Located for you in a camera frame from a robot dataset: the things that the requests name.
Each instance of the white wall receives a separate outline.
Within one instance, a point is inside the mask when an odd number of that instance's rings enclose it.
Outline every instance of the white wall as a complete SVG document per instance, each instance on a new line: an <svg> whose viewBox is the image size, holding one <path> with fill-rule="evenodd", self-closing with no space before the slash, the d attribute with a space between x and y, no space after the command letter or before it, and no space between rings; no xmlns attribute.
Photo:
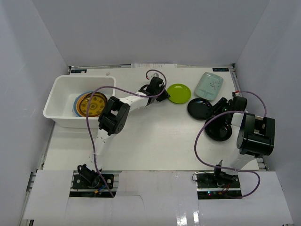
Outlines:
<svg viewBox="0 0 301 226"><path fill-rule="evenodd" d="M272 0L238 60L237 76L241 90L258 93L276 119L275 149L265 159L276 170L296 226L301 226L300 64L301 2ZM248 109L262 114L254 102Z"/></svg>
<svg viewBox="0 0 301 226"><path fill-rule="evenodd" d="M269 0L33 0L67 65L238 60Z"/></svg>
<svg viewBox="0 0 301 226"><path fill-rule="evenodd" d="M44 104L67 67L31 0L1 0L0 31L0 224L16 226L52 127Z"/></svg>

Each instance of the white plastic tub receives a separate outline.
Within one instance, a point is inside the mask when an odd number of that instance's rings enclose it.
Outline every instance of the white plastic tub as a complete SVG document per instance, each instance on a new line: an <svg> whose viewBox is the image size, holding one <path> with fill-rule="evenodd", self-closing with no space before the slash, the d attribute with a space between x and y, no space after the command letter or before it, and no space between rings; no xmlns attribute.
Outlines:
<svg viewBox="0 0 301 226"><path fill-rule="evenodd" d="M111 76L92 75L62 75L58 77L50 91L44 108L44 116L53 119L57 124L67 128L87 128L86 118L78 117L73 111L75 99L82 93L94 91L101 86L116 86L116 80ZM115 94L115 89L99 90L109 99ZM89 117L92 129L98 128L98 117Z"/></svg>

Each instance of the tabletop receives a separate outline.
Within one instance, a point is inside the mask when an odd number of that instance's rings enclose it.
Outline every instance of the tabletop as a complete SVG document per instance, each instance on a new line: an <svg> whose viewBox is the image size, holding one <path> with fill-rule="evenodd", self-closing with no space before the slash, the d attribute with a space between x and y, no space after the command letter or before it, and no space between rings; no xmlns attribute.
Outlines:
<svg viewBox="0 0 301 226"><path fill-rule="evenodd" d="M224 81L214 105L221 97L232 98L235 91L230 72L213 72L212 68L160 68L167 77L167 87L182 83L191 89L191 100L197 98L194 89L205 72L215 73ZM116 86L136 92L148 84L146 68L88 69L89 75L110 75L116 78ZM116 91L116 97L128 94ZM212 170L200 163L193 146L204 121L191 118L187 104L177 105L168 100L132 111L124 129L113 139L107 150L103 170ZM227 157L236 149L239 128L232 127L229 140L213 141L205 134L198 140L200 158L210 164ZM96 138L97 130L92 130ZM76 170L87 162L92 152L87 129L62 128L55 125L43 169ZM256 160L249 162L244 170L258 170Z"/></svg>

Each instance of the purple cable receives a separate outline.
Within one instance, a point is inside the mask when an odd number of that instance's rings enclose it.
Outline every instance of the purple cable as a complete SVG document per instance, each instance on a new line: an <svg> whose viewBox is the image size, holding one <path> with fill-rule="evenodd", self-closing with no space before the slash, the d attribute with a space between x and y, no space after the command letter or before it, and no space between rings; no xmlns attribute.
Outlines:
<svg viewBox="0 0 301 226"><path fill-rule="evenodd" d="M253 93L251 91L236 91L235 93L250 93L250 94L256 96L260 100L260 102L262 102L262 105L263 105L263 108L264 108L264 115L263 115L263 117L267 116L267 107L266 107L264 101L257 94L255 94L255 93Z"/></svg>
<svg viewBox="0 0 301 226"><path fill-rule="evenodd" d="M167 80L166 80L165 75L164 75L162 72L160 72L160 71L158 71L158 70L155 70L155 69L150 69L150 70L148 70L148 71L146 72L146 78L148 78L147 74L148 74L149 72L158 72L158 73L160 73L160 74L164 77L164 80L165 80L164 86L166 87ZM136 94L136 93L133 93L133 92L130 92L130 91L127 91L127 90L124 90L124 89L121 89L121 88L118 88L118 87L115 87L115 86L101 86L101 87L97 88L96 90L94 90L94 92L91 94L91 97L90 97L90 100L89 100L88 106L87 106L86 122L87 122L87 129L88 129L88 132L89 132L89 135L90 135L90 138L91 138L91 142L92 142L92 147L93 147L94 166L95 166L95 169L96 169L97 174L98 174L98 175L100 176L100 178L103 180L103 182L104 182L106 188L108 189L109 193L111 194L112 197L114 197L114 195L113 195L112 191L110 190L110 188L109 188L107 182L105 181L105 179L103 178L102 174L100 173L100 171L99 171L99 169L98 169L98 167L97 167L96 156L95 156L95 153L96 153L95 143L94 143L94 140L93 140L93 137L92 137L92 132L91 132L90 125L89 125L89 117L88 117L88 116L89 116L89 109L90 109L90 104L91 104L92 97L94 96L94 94L95 94L98 90L103 89L103 88L118 89L118 90L123 91L123 92L125 92L125 93L131 94L131 95L134 95L134 96L137 96L137 97L145 97L145 98L155 98L155 97L159 97L159 96L164 92L165 88L162 89L162 91L161 91L159 94L154 95L154 96L140 96L140 95L138 95L138 94Z"/></svg>
<svg viewBox="0 0 301 226"><path fill-rule="evenodd" d="M197 137L196 137L196 140L194 142L194 154L196 156L196 158L201 162L203 163L204 165L206 166L209 166L209 167L213 167L213 168L218 168L218 169L225 169L225 170L233 170L233 171L237 171L237 172L244 172L244 173L253 173L255 174L257 177L258 177L258 183L256 185L256 187L248 194L245 194L245 195L242 195L240 197L235 197L235 198L244 198L244 197L247 197L251 194L253 194L259 187L260 185L260 176L258 175L258 173L252 171L252 170L237 170L235 168L230 168L230 167L224 167L224 166L214 166L214 165L211 165L209 163L206 163L204 162L203 160L201 160L201 158L198 156L198 153L197 153L197 143L198 143L198 139L199 139L199 136L201 135L201 133L204 131L204 129L213 121L213 120L216 120L217 118L223 116L223 115L226 115L226 114L231 114L231 113L242 113L244 114L245 112L243 111L228 111L228 112L223 112L223 113L220 113L218 114L217 116L213 117L212 119L210 119L207 123L205 123L205 125L201 128L201 130L199 131Z"/></svg>

